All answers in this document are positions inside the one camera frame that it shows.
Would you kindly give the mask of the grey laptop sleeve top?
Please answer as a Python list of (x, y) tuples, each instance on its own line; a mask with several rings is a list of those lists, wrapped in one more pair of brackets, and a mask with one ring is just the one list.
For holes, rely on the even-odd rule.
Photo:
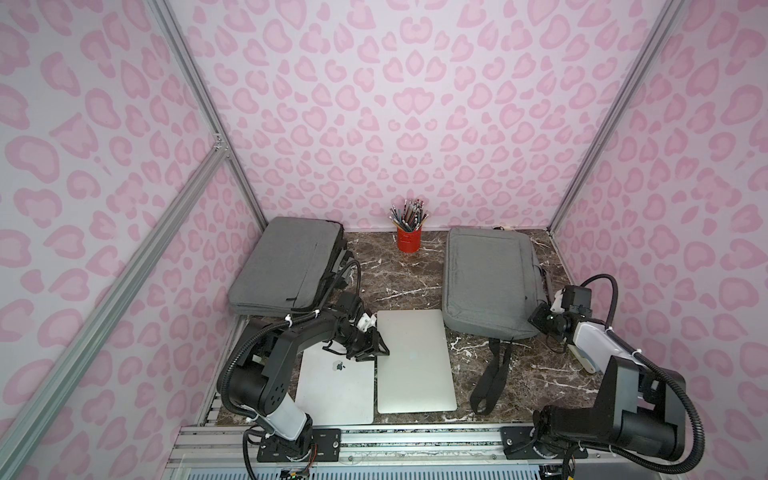
[(228, 292), (241, 315), (281, 317), (318, 309), (351, 279), (344, 226), (330, 220), (276, 217), (268, 224)]

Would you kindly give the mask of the silver apple laptop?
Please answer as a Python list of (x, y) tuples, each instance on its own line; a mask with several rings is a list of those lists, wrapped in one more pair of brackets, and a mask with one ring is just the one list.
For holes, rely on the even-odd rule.
[(314, 345), (302, 354), (295, 403), (318, 427), (371, 424), (374, 375), (374, 362), (357, 362)]
[(380, 414), (457, 409), (442, 312), (381, 310), (377, 329), (390, 354), (377, 360)]

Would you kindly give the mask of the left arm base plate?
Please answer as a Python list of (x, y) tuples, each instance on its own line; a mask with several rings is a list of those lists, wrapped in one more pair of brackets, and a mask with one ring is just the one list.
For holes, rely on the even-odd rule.
[(341, 430), (305, 427), (295, 440), (276, 434), (264, 437), (256, 459), (259, 463), (337, 462), (340, 455)]

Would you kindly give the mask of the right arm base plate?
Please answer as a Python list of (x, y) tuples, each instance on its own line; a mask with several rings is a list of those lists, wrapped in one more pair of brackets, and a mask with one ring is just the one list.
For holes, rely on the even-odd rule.
[(544, 435), (538, 437), (533, 425), (504, 426), (501, 443), (507, 460), (563, 460), (571, 442)]

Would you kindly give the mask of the grey laptop bag with strap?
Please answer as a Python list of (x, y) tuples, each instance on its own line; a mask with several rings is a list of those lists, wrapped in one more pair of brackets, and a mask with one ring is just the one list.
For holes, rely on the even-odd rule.
[(452, 331), (487, 338), (491, 352), (469, 397), (474, 414), (493, 412), (506, 388), (514, 343), (538, 334), (529, 318), (550, 300), (549, 274), (528, 235), (469, 227), (448, 232), (444, 323)]

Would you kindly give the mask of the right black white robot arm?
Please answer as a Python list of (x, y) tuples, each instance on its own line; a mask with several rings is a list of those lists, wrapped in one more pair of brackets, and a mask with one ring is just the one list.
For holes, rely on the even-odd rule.
[(576, 455), (608, 452), (648, 470), (681, 475), (699, 465), (706, 437), (684, 378), (660, 367), (614, 328), (619, 287), (610, 274), (565, 286), (554, 302), (529, 318), (542, 334), (577, 350), (602, 380), (585, 408), (547, 405), (534, 415), (527, 447), (561, 458), (561, 476), (572, 478)]

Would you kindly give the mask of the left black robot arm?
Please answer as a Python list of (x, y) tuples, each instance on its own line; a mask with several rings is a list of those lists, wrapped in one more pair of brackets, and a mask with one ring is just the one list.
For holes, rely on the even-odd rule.
[(361, 277), (352, 258), (332, 277), (317, 309), (249, 324), (219, 373), (216, 389), (225, 409), (254, 420), (266, 445), (291, 461), (314, 447), (311, 417), (288, 395), (296, 357), (322, 342), (339, 344), (338, 354), (357, 362), (390, 354), (376, 327), (359, 327), (366, 313)]

